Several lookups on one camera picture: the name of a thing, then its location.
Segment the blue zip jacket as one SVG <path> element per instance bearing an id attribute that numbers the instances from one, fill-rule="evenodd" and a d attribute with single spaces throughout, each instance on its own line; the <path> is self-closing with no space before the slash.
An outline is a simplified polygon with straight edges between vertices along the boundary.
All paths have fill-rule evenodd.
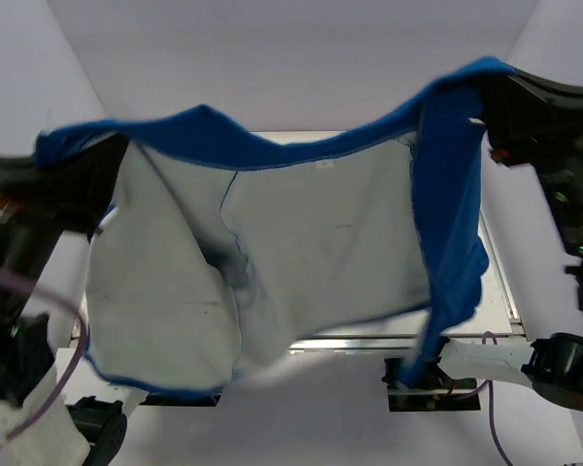
<path id="1" fill-rule="evenodd" d="M 128 138 L 114 217 L 91 246 L 86 359 L 107 382 L 205 394 L 295 342 L 419 310 L 418 345 L 469 320 L 489 259 L 478 235 L 482 102 L 493 57 L 335 137 L 280 145 L 205 105 L 37 138 L 38 166 Z"/>

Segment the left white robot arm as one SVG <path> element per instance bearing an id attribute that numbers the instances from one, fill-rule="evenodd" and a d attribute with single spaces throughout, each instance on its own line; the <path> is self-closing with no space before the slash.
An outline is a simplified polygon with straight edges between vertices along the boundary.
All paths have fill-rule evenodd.
<path id="1" fill-rule="evenodd" d="M 0 157 L 0 431 L 22 465 L 107 465 L 125 436 L 122 402 L 64 402 L 76 363 L 58 373 L 49 315 L 23 310 L 60 236 L 96 233 L 128 144 L 109 136 L 45 166 Z"/>

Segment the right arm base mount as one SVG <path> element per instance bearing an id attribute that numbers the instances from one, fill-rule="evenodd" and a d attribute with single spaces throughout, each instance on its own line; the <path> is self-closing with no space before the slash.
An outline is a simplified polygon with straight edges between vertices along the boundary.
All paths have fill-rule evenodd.
<path id="1" fill-rule="evenodd" d="M 402 358 L 384 360 L 389 411 L 392 413 L 476 412 L 481 410 L 478 381 L 454 380 L 436 364 L 430 364 L 412 386 L 402 384 L 397 376 Z"/>

